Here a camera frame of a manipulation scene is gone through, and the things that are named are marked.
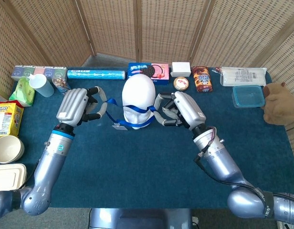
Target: white bowl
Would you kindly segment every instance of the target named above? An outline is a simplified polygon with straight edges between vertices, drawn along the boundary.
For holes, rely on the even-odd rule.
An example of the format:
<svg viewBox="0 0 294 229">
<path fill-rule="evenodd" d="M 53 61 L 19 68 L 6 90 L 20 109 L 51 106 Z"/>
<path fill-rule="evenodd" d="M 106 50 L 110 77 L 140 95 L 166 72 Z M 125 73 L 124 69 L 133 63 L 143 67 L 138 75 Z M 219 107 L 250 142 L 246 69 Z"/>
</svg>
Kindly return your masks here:
<svg viewBox="0 0 294 229">
<path fill-rule="evenodd" d="M 6 164 L 19 160 L 24 153 L 24 145 L 15 136 L 0 137 L 0 163 Z"/>
</svg>

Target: blue ribbon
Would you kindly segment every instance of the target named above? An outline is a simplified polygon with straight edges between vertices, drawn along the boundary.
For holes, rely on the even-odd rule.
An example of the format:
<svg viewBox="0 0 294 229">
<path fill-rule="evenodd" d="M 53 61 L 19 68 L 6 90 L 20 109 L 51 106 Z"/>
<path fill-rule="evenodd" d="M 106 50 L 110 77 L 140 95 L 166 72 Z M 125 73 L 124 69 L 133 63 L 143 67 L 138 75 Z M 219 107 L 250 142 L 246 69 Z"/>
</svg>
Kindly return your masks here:
<svg viewBox="0 0 294 229">
<path fill-rule="evenodd" d="M 116 100 L 115 99 L 108 99 L 107 101 L 106 101 L 107 103 L 109 103 L 109 104 L 114 104 L 114 105 L 116 105 L 116 106 L 119 106 L 119 105 L 117 105 L 117 102 L 116 102 Z M 138 108 L 137 106 L 133 106 L 133 105 L 127 105 L 127 106 L 125 106 L 125 107 L 129 107 L 130 109 L 132 109 L 132 110 L 134 110 L 134 111 L 136 111 L 136 112 L 139 112 L 139 113 L 142 113 L 142 114 L 144 114 L 144 113 L 146 113 L 147 111 L 151 111 L 151 112 L 154 112 L 154 111 L 156 111 L 156 108 L 154 107 L 154 106 L 149 106 L 149 107 L 147 107 L 147 110 L 144 110 L 144 109 L 141 109 L 141 108 Z M 149 123 L 151 123 L 153 120 L 155 120 L 155 117 L 154 116 L 152 116 L 150 119 L 148 119 L 146 122 L 144 122 L 144 123 L 141 123 L 141 124 L 133 124 L 133 123 L 129 123 L 129 122 L 126 122 L 125 120 L 121 120 L 121 119 L 117 119 L 117 120 L 115 120 L 107 111 L 105 112 L 107 115 L 108 115 L 108 117 L 114 122 L 114 123 L 119 123 L 119 124 L 121 124 L 121 125 L 127 125 L 127 126 L 130 126 L 130 127 L 143 127 L 143 126 L 146 126 L 147 124 L 149 124 Z"/>
</svg>

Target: blue tablecloth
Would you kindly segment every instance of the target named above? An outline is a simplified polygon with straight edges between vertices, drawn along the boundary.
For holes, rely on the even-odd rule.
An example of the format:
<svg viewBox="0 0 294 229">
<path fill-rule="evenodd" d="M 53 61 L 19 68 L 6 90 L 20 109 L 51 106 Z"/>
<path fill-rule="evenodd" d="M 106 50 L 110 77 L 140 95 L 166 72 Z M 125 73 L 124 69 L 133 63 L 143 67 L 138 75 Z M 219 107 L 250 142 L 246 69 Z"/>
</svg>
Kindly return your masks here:
<svg viewBox="0 0 294 229">
<path fill-rule="evenodd" d="M 249 182 L 262 190 L 294 193 L 294 156 L 284 127 L 265 123 L 260 108 L 235 108 L 232 88 L 222 87 L 219 75 L 210 73 L 212 93 L 198 93 L 192 76 L 185 91 L 206 115 L 206 124 L 217 127 L 218 136 L 225 139 L 227 150 Z M 156 92 L 175 91 L 173 79 L 169 85 L 156 85 Z M 120 104 L 124 83 L 69 81 L 72 88 L 98 85 Z M 17 163 L 25 164 L 28 174 L 57 124 L 62 99 L 57 90 L 49 98 L 36 93 L 33 107 L 24 110 L 19 136 L 25 153 Z M 123 118 L 122 109 L 109 105 L 108 110 L 115 118 Z M 129 131 L 117 131 L 111 125 L 105 116 L 74 130 L 76 137 L 53 188 L 51 207 L 227 207 L 231 188 L 208 178 L 193 162 L 198 149 L 191 131 L 163 127 L 156 121 Z"/>
</svg>

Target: teddy bear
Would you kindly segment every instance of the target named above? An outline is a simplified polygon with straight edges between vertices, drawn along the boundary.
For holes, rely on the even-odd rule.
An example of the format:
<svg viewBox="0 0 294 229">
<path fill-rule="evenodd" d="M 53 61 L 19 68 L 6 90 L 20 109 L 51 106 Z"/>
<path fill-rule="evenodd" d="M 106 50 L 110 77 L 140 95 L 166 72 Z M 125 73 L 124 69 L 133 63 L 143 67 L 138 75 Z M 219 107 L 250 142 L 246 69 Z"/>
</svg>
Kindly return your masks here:
<svg viewBox="0 0 294 229">
<path fill-rule="evenodd" d="M 287 125 L 294 121 L 294 97 L 285 83 L 270 83 L 263 89 L 265 106 L 263 118 L 274 125 Z"/>
</svg>

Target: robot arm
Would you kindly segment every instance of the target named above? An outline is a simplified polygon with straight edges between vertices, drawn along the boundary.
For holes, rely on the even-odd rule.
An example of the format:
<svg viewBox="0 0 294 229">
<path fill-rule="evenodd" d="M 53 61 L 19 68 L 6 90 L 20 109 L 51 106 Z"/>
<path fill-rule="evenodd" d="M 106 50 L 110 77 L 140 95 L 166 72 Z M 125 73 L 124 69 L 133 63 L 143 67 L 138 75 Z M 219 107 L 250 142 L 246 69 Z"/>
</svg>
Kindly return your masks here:
<svg viewBox="0 0 294 229">
<path fill-rule="evenodd" d="M 105 114 L 107 103 L 102 104 L 99 112 L 89 114 L 97 105 L 93 94 L 99 94 L 102 101 L 106 101 L 105 93 L 100 87 L 88 90 L 77 88 L 66 93 L 57 114 L 60 123 L 44 143 L 45 149 L 34 172 L 34 186 L 0 191 L 0 218 L 19 208 L 32 216 L 47 210 L 51 203 L 52 188 L 75 136 L 73 129 L 82 121 L 99 119 Z"/>
<path fill-rule="evenodd" d="M 206 117 L 193 98 L 183 92 L 171 93 L 165 98 L 169 102 L 164 108 L 177 109 L 177 112 L 173 111 L 178 115 L 175 125 L 181 123 L 194 134 L 193 141 L 200 151 L 195 159 L 197 165 L 214 180 L 231 185 L 228 207 L 233 214 L 241 218 L 274 218 L 294 224 L 293 194 L 269 193 L 255 188 L 243 177 L 222 144 L 223 140 L 218 138 L 216 128 L 205 126 Z M 164 125 L 161 118 L 156 116 L 156 119 Z M 201 158 L 207 161 L 215 177 L 205 170 Z"/>
</svg>

